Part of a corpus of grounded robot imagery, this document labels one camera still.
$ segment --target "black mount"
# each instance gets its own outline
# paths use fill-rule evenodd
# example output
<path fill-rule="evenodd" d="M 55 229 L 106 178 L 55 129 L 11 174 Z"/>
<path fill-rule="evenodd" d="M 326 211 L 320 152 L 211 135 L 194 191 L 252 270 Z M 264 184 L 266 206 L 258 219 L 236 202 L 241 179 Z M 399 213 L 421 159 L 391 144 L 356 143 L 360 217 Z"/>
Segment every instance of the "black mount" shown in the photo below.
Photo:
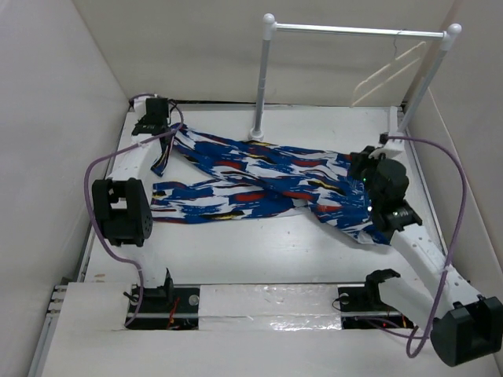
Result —
<path fill-rule="evenodd" d="M 93 183 L 94 217 L 103 237 L 113 246 L 143 246 L 152 233 L 152 212 L 139 179 L 112 181 L 99 179 Z M 126 208 L 113 208 L 119 201 Z"/>
<path fill-rule="evenodd" d="M 389 241 L 395 230 L 401 232 L 407 225 L 422 225 L 422 221 L 404 199 L 409 187 L 406 168 L 394 159 L 371 159 L 374 150 L 367 146 L 359 153 L 351 153 L 348 176 L 363 181 L 372 201 L 372 222 Z"/>
<path fill-rule="evenodd" d="M 387 135 L 381 135 L 384 144 Z M 407 225 L 421 225 L 421 219 L 404 200 L 409 179 L 406 168 L 393 159 L 380 155 L 370 158 L 375 150 L 367 146 L 359 153 L 351 153 L 348 176 L 363 181 L 372 201 L 371 219 L 388 240 L 395 231 Z M 373 304 L 379 304 L 379 283 L 391 277 L 400 277 L 391 269 L 375 271 L 367 276 L 365 294 Z M 478 302 L 463 306 L 453 304 L 442 319 L 435 318 L 431 330 L 431 344 L 440 359 L 453 367 L 479 357 L 498 352 L 503 338 L 503 305 L 496 298 L 479 296 Z"/>
<path fill-rule="evenodd" d="M 435 318 L 431 344 L 440 359 L 454 367 L 501 349 L 503 305 L 496 297 L 480 296 L 478 302 L 454 303 L 443 318 Z"/>
<path fill-rule="evenodd" d="M 146 113 L 136 123 L 132 134 L 151 134 L 156 136 L 167 131 L 170 118 L 170 102 L 167 98 L 147 98 Z"/>

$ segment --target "wire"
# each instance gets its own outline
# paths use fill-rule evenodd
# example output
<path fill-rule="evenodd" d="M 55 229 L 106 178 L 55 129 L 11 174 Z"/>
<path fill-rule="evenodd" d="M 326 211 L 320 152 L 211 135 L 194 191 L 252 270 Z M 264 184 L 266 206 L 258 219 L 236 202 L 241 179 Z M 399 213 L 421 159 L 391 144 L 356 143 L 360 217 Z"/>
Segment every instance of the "wire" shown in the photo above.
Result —
<path fill-rule="evenodd" d="M 342 312 L 342 310 L 340 308 L 337 308 L 337 307 L 335 307 L 333 305 L 336 302 L 338 302 L 339 300 L 340 300 L 339 298 L 336 298 L 335 300 L 333 300 L 333 302 L 332 302 L 332 308 L 335 309 L 335 310 L 338 310 L 339 312 Z M 405 339 L 408 339 L 410 337 L 410 335 L 399 334 L 398 332 L 390 331 L 387 328 L 382 328 L 381 326 L 379 326 L 379 325 L 377 325 L 377 324 L 374 323 L 374 322 L 379 322 L 379 323 L 389 324 L 390 326 L 392 326 L 394 328 L 401 328 L 395 322 L 392 322 L 390 320 L 386 320 L 384 318 L 379 318 L 379 317 L 353 317 L 353 318 L 355 320 L 363 320 L 363 321 L 367 322 L 370 326 L 372 326 L 374 328 L 378 328 L 379 330 L 387 332 L 388 334 L 392 334 L 392 335 L 398 336 L 400 338 L 405 338 Z M 404 323 L 403 327 L 406 328 L 405 317 L 403 315 L 402 315 L 402 320 L 403 320 L 403 323 Z M 422 337 L 420 337 L 420 336 L 415 336 L 413 338 L 414 339 L 422 339 Z"/>
<path fill-rule="evenodd" d="M 379 330 L 387 332 L 388 334 L 392 334 L 394 336 L 398 336 L 399 338 L 409 339 L 411 336 L 413 336 L 413 340 L 414 339 L 422 339 L 423 338 L 422 336 L 414 336 L 416 334 L 415 331 L 413 331 L 413 333 L 411 333 L 410 335 L 408 335 L 408 334 L 400 334 L 398 332 L 394 332 L 394 331 L 388 330 L 387 328 L 382 328 L 381 326 L 375 324 L 375 322 L 380 322 L 380 323 L 384 323 L 384 324 L 389 324 L 390 326 L 392 326 L 394 328 L 401 328 L 395 322 L 391 322 L 390 320 L 385 320 L 383 318 L 379 318 L 379 317 L 355 317 L 355 320 L 364 320 L 370 326 L 372 326 L 374 328 L 378 328 Z"/>
<path fill-rule="evenodd" d="M 340 299 L 339 298 L 336 298 L 335 300 L 333 300 L 332 302 L 332 308 L 335 309 L 335 310 L 338 310 L 340 312 L 342 312 L 342 310 L 340 308 L 336 308 L 333 304 L 335 304 L 336 302 L 338 302 Z"/>
<path fill-rule="evenodd" d="M 433 300 L 433 305 L 431 306 L 431 311 L 430 315 L 428 317 L 428 322 L 426 323 L 426 327 L 424 328 L 424 334 L 423 336 L 419 337 L 420 342 L 417 348 L 414 351 L 411 351 L 411 346 L 412 346 L 412 341 L 414 339 L 417 339 L 414 335 L 417 332 L 418 326 L 416 326 L 412 332 L 410 333 L 409 340 L 407 341 L 407 346 L 406 346 L 406 352 L 407 356 L 410 357 L 411 359 L 416 357 L 419 352 L 423 349 L 424 344 L 428 340 L 428 336 L 431 332 L 431 328 L 433 326 L 433 320 L 435 319 L 435 313 L 439 307 L 440 303 L 440 298 L 442 297 L 442 292 L 443 288 L 446 284 L 446 279 L 447 279 L 447 267 L 452 264 L 453 261 L 453 253 L 454 253 L 454 247 L 457 242 L 457 238 L 459 235 L 459 231 L 461 228 L 461 223 L 463 222 L 463 216 L 464 216 L 464 208 L 466 206 L 466 195 L 467 195 L 467 183 L 466 183 L 466 175 L 464 174 L 463 171 L 463 166 L 459 162 L 459 160 L 456 158 L 456 156 L 451 153 L 447 148 L 443 147 L 442 145 L 435 143 L 434 141 L 429 141 L 426 139 L 420 139 L 416 137 L 407 137 L 407 136 L 388 136 L 388 139 L 391 140 L 406 140 L 406 141 L 412 141 L 415 143 L 423 143 L 423 144 L 428 144 L 433 147 L 436 147 L 440 149 L 442 152 L 446 153 L 449 158 L 454 162 L 454 165 L 456 165 L 457 171 L 461 177 L 461 205 L 459 209 L 459 214 L 457 216 L 456 220 L 456 226 L 454 227 L 454 232 L 453 232 L 453 238 L 450 241 L 450 244 L 447 248 L 447 256 L 446 256 L 446 262 L 444 264 L 444 269 L 442 271 L 442 275 L 440 276 L 440 282 L 439 282 L 439 288 L 437 289 L 437 293 L 435 295 L 435 298 Z"/>
<path fill-rule="evenodd" d="M 173 306 L 173 309 L 170 311 L 170 319 L 169 321 L 167 322 L 167 327 L 166 327 L 166 330 L 168 328 L 170 328 L 170 326 L 173 324 L 174 320 L 173 320 L 173 316 L 174 316 L 174 313 L 176 312 L 176 308 L 178 307 L 178 303 L 180 302 L 180 298 L 178 297 L 176 299 L 176 301 L 174 302 L 174 306 Z"/>
<path fill-rule="evenodd" d="M 138 313 L 140 311 L 141 303 L 143 302 L 143 290 L 144 290 L 144 285 L 145 285 L 144 284 L 144 279 L 143 279 L 143 272 L 141 270 L 141 265 L 138 262 L 136 262 L 136 261 L 134 261 L 132 259 L 121 258 L 120 256 L 114 254 L 114 252 L 112 251 L 112 249 L 110 248 L 110 246 L 107 245 L 107 243 L 105 241 L 105 238 L 103 237 L 103 234 L 101 233 L 101 230 L 100 230 L 100 228 L 99 228 L 99 226 L 97 224 L 96 218 L 94 217 L 93 206 L 91 204 L 90 193 L 89 193 L 90 174 L 91 174 L 91 171 L 93 170 L 93 168 L 96 165 L 98 165 L 99 163 L 107 161 L 107 160 L 111 159 L 112 157 L 116 157 L 118 155 L 122 155 L 123 153 L 132 151 L 133 149 L 138 148 L 140 145 L 148 144 L 148 143 L 150 143 L 150 142 L 152 142 L 154 140 L 158 140 L 158 139 L 160 139 L 162 137 L 169 137 L 171 135 L 176 134 L 177 131 L 180 130 L 180 128 L 183 126 L 183 123 L 184 123 L 184 118 L 183 118 L 182 111 L 178 107 L 176 108 L 176 110 L 177 110 L 178 114 L 180 115 L 180 123 L 178 125 L 175 124 L 173 126 L 173 128 L 171 128 L 169 131 L 167 131 L 167 132 L 165 132 L 163 134 L 152 136 L 152 137 L 144 140 L 142 143 L 138 143 L 138 144 L 135 144 L 135 145 L 130 145 L 127 148 L 121 149 L 121 150 L 119 150 L 117 152 L 110 153 L 109 155 L 100 157 L 99 159 L 95 159 L 87 167 L 86 173 L 84 174 L 84 200 L 86 201 L 86 209 L 87 209 L 87 213 L 89 215 L 90 221 L 91 221 L 91 225 L 93 226 L 93 229 L 96 232 L 96 237 L 100 240 L 101 246 L 103 246 L 103 248 L 105 249 L 106 253 L 108 255 L 110 255 L 110 257 L 112 257 L 113 259 L 115 259 L 118 262 L 127 263 L 127 264 L 130 264 L 130 265 L 133 265 L 136 268 L 136 270 L 138 271 L 138 278 L 140 280 L 139 294 L 138 294 L 138 304 L 136 305 L 136 309 L 134 311 L 133 316 L 125 323 L 124 326 L 126 326 L 126 327 L 129 324 L 131 324 L 136 319 L 136 317 L 137 317 L 137 315 L 138 315 Z"/>

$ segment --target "blue patterned garment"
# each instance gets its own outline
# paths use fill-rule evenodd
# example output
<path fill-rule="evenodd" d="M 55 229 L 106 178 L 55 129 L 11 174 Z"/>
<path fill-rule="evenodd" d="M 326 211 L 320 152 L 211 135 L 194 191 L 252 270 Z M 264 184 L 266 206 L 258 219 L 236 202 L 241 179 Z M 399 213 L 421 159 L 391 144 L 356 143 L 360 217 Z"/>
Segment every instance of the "blue patterned garment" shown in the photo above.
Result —
<path fill-rule="evenodd" d="M 386 243 L 369 218 L 363 184 L 347 178 L 349 155 L 235 141 L 184 126 L 174 148 L 211 175 L 195 185 L 154 184 L 156 221 L 208 221 L 300 214 L 307 208 L 359 243 Z"/>

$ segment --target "white floor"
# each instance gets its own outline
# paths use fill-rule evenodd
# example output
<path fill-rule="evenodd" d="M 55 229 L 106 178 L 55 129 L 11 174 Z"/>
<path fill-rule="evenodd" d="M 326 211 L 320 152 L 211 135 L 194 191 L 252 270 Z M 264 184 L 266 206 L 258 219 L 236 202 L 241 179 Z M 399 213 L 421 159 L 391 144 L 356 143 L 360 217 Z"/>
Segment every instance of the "white floor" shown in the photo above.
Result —
<path fill-rule="evenodd" d="M 198 130 L 236 139 L 247 137 L 253 119 L 251 107 L 187 110 L 185 115 L 185 122 Z M 134 121 L 129 115 L 121 147 L 129 144 Z M 375 145 L 390 124 L 396 126 L 396 110 L 389 108 L 284 106 L 268 108 L 264 116 L 268 142 L 341 152 Z M 409 163 L 413 161 L 410 150 L 401 161 L 411 180 L 407 199 L 438 243 L 418 172 Z M 164 179 L 192 183 L 205 176 L 174 154 Z M 363 247 L 309 215 L 204 225 L 155 224 L 147 242 L 150 246 L 146 247 L 163 256 L 176 284 L 355 282 L 383 268 L 416 279 L 392 248 Z M 252 289 L 253 295 L 243 291 L 222 295 L 211 285 L 202 287 L 200 308 L 208 316 L 205 320 L 213 320 L 202 323 L 199 331 L 126 331 L 127 299 L 122 293 L 137 281 L 136 272 L 114 262 L 97 243 L 90 243 L 89 249 L 86 282 L 101 283 L 70 284 L 42 377 L 499 376 L 492 356 L 449 368 L 430 343 L 419 357 L 409 359 L 403 339 L 377 330 L 339 330 L 339 314 L 329 307 L 333 286 L 312 286 L 320 291 L 295 294 L 293 301 L 281 301 L 274 312 L 278 316 L 314 315 L 323 321 L 314 328 L 323 330 L 312 330 L 312 323 L 311 330 L 301 331 L 278 331 L 270 323 L 247 325 L 246 331 L 239 324 L 219 327 L 215 318 L 221 315 L 243 318 L 272 313 L 262 300 L 264 292 L 269 293 L 266 287 L 248 286 L 240 289 Z M 210 297 L 211 302 L 204 301 Z M 309 306 L 307 312 L 299 312 L 296 306 L 286 313 L 284 306 L 291 307 L 298 298 L 302 298 L 300 305 Z"/>
<path fill-rule="evenodd" d="M 252 124 L 253 107 L 188 107 L 184 115 L 185 123 L 193 128 L 244 140 Z M 136 122 L 134 113 L 130 113 L 121 148 L 129 145 Z M 377 145 L 379 134 L 396 126 L 396 122 L 396 108 L 274 106 L 264 113 L 264 141 L 355 152 L 366 145 Z M 411 180 L 406 198 L 439 243 L 410 150 L 400 160 Z M 165 181 L 185 183 L 204 179 L 207 176 L 176 152 L 163 177 Z M 145 247 L 162 256 L 176 284 L 355 282 L 363 281 L 376 269 L 386 268 L 395 269 L 405 278 L 416 278 L 391 247 L 359 245 L 333 227 L 320 224 L 311 214 L 202 225 L 156 223 Z M 96 240 L 89 249 L 86 281 L 137 281 L 134 267 L 113 261 Z"/>

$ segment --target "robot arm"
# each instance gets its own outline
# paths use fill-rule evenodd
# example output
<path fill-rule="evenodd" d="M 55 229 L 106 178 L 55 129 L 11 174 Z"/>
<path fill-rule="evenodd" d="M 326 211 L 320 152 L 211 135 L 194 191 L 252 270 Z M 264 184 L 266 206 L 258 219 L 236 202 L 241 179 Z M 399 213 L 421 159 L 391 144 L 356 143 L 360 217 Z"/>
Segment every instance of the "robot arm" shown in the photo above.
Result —
<path fill-rule="evenodd" d="M 392 306 L 424 328 L 440 285 L 445 257 L 404 199 L 409 185 L 406 168 L 386 157 L 385 148 L 380 151 L 366 147 L 360 153 L 351 153 L 348 175 L 363 181 L 372 201 L 373 224 L 413 267 L 429 295 L 391 269 L 368 275 L 365 287 L 371 302 Z M 446 364 L 454 366 L 499 351 L 503 305 L 496 297 L 483 297 L 453 266 L 445 269 L 446 283 L 430 334 L 435 352 Z"/>
<path fill-rule="evenodd" d="M 126 153 L 106 179 L 96 180 L 92 193 L 101 233 L 117 255 L 141 265 L 145 288 L 156 290 L 166 286 L 169 273 L 162 258 L 145 240 L 152 233 L 152 183 L 156 174 L 163 172 L 172 138 L 142 142 L 168 131 L 170 112 L 166 98 L 148 98 L 139 103 L 144 114 L 133 130 L 132 145 L 140 147 Z"/>

